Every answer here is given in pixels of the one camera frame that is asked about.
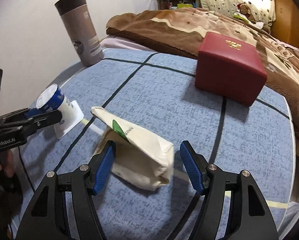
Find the person's left hand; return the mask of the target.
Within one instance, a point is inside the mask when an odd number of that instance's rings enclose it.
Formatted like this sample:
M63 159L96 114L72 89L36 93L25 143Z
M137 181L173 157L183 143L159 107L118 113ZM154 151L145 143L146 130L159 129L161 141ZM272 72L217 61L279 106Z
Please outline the person's left hand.
M0 153L0 171L1 170L4 171L7 177L13 177L15 170L13 152L11 150Z

